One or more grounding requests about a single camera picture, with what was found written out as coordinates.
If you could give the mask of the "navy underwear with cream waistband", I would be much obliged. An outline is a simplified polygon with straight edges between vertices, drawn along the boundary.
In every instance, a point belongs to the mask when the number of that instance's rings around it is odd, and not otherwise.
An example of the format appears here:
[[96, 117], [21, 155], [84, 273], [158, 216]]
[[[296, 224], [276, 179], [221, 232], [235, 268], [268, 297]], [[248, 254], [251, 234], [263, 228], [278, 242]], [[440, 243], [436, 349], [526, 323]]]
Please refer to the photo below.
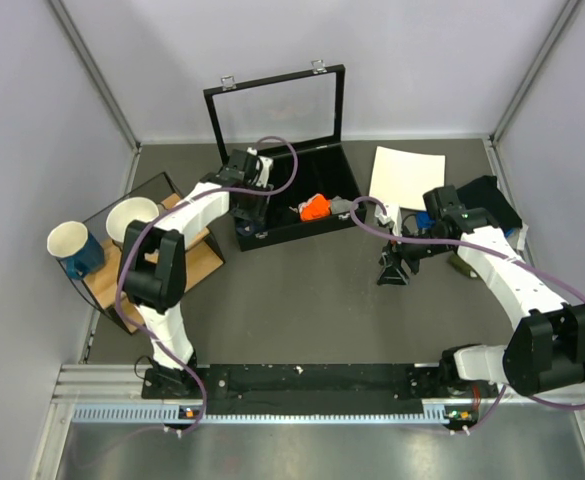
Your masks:
[[253, 234], [253, 224], [250, 222], [240, 222], [236, 225], [236, 232], [242, 237], [249, 237]]

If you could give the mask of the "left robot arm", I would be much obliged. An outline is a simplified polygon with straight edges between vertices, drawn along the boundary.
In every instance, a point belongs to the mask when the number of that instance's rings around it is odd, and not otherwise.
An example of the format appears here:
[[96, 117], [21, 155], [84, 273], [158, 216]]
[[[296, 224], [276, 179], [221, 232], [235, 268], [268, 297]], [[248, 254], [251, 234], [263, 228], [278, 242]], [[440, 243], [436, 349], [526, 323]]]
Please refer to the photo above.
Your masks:
[[235, 150], [228, 164], [204, 176], [157, 219], [134, 219], [126, 226], [121, 292], [141, 316], [154, 363], [167, 369], [164, 384], [177, 396], [192, 394], [199, 382], [197, 370], [188, 366], [194, 347], [180, 306], [187, 283], [186, 247], [226, 214], [255, 221], [267, 207], [272, 170], [273, 160], [256, 149]]

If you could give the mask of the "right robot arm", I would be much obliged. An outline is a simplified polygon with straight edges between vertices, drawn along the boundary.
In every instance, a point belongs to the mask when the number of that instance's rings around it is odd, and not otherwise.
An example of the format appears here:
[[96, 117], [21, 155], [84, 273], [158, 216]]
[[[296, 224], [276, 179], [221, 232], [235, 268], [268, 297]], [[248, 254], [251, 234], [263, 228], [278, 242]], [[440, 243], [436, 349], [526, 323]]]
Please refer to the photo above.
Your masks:
[[379, 225], [391, 239], [379, 261], [381, 285], [406, 285], [420, 262], [455, 252], [495, 296], [512, 324], [506, 345], [466, 345], [443, 352], [438, 380], [448, 394], [459, 396], [475, 381], [495, 382], [531, 397], [585, 383], [585, 305], [571, 305], [537, 275], [519, 267], [495, 217], [482, 207], [468, 208], [452, 186], [424, 196], [432, 225], [415, 233], [403, 227], [400, 209], [375, 209]]

